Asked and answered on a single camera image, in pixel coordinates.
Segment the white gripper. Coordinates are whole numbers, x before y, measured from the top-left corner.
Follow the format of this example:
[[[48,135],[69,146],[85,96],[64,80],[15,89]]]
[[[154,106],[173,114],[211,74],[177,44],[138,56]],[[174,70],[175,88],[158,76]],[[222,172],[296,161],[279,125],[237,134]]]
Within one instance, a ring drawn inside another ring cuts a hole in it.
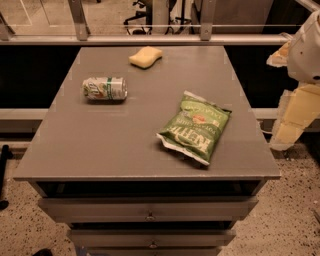
[[[285,151],[292,147],[320,115],[320,86],[314,85],[320,83],[319,18],[320,11],[313,12],[291,42],[282,45],[266,61],[272,67],[287,66],[291,78],[304,82],[294,91],[285,90],[280,97],[269,142],[273,150]]]

